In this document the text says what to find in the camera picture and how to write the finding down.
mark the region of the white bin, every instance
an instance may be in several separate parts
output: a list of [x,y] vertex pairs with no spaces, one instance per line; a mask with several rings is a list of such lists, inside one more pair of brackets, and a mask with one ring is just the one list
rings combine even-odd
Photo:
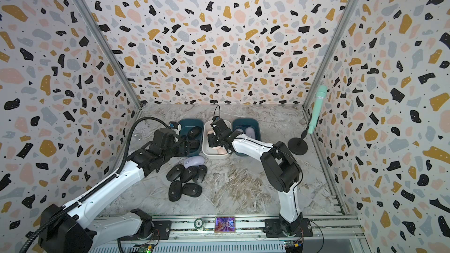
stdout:
[[[225,124],[231,129],[231,123],[228,120],[224,120]],[[203,128],[203,141],[202,141],[202,152],[205,156],[211,160],[223,160],[230,156],[230,154],[219,155],[216,149],[212,149],[208,144],[208,131],[212,130],[211,127],[212,120],[205,123]]]

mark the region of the marble floor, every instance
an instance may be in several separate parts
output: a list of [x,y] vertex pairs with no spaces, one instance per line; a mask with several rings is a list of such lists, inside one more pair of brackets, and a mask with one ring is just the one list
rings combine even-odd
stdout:
[[[141,117],[153,116],[169,123],[184,118],[198,118],[204,122],[213,116],[215,105],[147,104]],[[300,136],[306,121],[298,105],[221,105],[222,119],[233,122],[236,118],[252,117],[259,122],[262,141],[287,143]],[[130,152],[139,149],[153,137],[155,129],[161,127],[156,121],[138,124],[131,141]],[[305,173],[297,188],[297,203],[306,214],[337,213],[332,195],[323,174],[310,137],[306,138],[308,152],[297,156]],[[152,173],[136,183],[107,206],[102,215],[123,215],[134,208],[158,215],[198,214],[270,214],[278,215],[277,191],[269,184],[261,163],[250,157],[231,155],[226,160],[206,160],[208,173],[200,184],[203,188],[198,198],[183,195],[180,200],[168,200],[167,172],[182,158],[172,158],[159,173]]]

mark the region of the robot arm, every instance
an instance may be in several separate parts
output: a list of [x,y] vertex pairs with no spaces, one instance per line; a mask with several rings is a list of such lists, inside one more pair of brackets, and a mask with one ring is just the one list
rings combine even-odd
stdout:
[[[146,119],[155,120],[150,117],[138,119],[129,132],[126,146],[129,146],[134,127]],[[301,168],[285,144],[263,143],[240,132],[231,132],[222,119],[216,119],[211,125],[219,145],[261,161],[267,179],[278,191],[283,232],[288,236],[298,233],[302,214],[300,209],[298,215],[294,190]],[[91,248],[127,235],[149,239],[154,230],[152,217],[140,209],[108,219],[102,224],[93,221],[122,192],[151,172],[158,172],[171,157],[186,157],[189,154],[188,141],[183,141],[175,131],[165,126],[167,128],[155,131],[154,139],[146,144],[148,148],[138,149],[126,157],[115,173],[92,189],[61,207],[50,205],[46,208],[41,215],[41,227],[31,234],[20,253],[26,252],[37,237],[38,244],[48,253],[87,253]]]
[[[134,123],[127,139],[126,155],[134,127],[146,119],[156,120],[145,117]],[[144,146],[147,148],[126,157],[115,173],[65,205],[46,208],[41,215],[41,227],[31,234],[20,253],[26,252],[37,237],[38,244],[48,253],[87,253],[91,248],[128,235],[137,239],[151,238],[154,233],[152,217],[140,209],[104,220],[101,224],[93,223],[93,220],[122,192],[151,172],[158,172],[170,158],[189,154],[188,141],[164,125],[166,128],[155,131],[154,139]]]
[[269,183],[278,191],[281,228],[287,236],[297,234],[302,209],[296,206],[295,188],[302,170],[286,145],[280,141],[276,144],[264,143],[241,132],[232,132],[222,119],[216,119],[211,126],[217,135],[217,144],[261,161]]

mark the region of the terrazzo wallpaper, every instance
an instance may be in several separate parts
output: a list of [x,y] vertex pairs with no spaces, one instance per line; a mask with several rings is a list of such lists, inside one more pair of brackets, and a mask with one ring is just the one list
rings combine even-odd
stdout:
[[303,103],[347,0],[85,0],[143,103]]
[[450,252],[450,1],[360,0],[329,63],[329,168],[372,252]]
[[71,0],[0,7],[0,252],[18,252],[43,209],[111,171],[138,109]]

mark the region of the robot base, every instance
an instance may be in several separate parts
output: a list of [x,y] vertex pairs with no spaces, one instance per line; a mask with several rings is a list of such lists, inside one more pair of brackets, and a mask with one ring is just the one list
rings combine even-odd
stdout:
[[[281,229],[281,222],[279,219],[266,219],[265,222],[265,229],[263,229],[263,232],[266,233],[267,237],[280,237],[285,238],[288,237],[283,233],[283,230]],[[311,229],[311,223],[308,218],[303,218],[300,221],[300,228],[303,230],[303,237],[312,237],[312,229]],[[301,231],[297,233],[295,236],[290,237],[301,237]]]
[[[155,232],[155,236],[152,240],[168,240],[170,229],[172,225],[172,221],[153,221],[154,227],[153,231]],[[120,240],[140,240],[136,235],[129,235],[121,237]]]

